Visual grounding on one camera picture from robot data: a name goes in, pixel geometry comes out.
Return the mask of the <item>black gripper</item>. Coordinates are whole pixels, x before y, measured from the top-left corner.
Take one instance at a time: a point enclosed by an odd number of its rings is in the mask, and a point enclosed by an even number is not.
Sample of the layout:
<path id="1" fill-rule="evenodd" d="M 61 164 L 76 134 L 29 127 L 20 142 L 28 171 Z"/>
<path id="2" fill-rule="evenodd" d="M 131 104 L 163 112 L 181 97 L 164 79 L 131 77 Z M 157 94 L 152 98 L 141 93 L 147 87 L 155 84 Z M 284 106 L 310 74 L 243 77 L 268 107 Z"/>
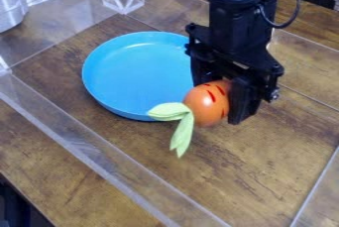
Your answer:
<path id="1" fill-rule="evenodd" d="M 278 97 L 283 67 L 267 51 L 276 0 L 208 0 L 210 24 L 188 24 L 194 85 L 231 79 L 228 123 L 239 125 L 260 100 Z"/>

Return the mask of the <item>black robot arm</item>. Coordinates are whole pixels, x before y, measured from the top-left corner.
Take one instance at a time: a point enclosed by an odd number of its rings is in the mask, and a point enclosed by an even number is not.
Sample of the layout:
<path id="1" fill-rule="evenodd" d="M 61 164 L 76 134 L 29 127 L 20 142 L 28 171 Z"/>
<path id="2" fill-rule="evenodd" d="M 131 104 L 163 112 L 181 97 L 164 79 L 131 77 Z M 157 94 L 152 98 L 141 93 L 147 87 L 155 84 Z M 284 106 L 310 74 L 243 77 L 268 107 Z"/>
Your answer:
<path id="1" fill-rule="evenodd" d="M 267 50 L 276 0 L 208 0 L 210 24 L 185 26 L 192 79 L 196 85 L 231 81 L 228 123 L 240 124 L 263 101 L 278 98 L 284 68 Z"/>

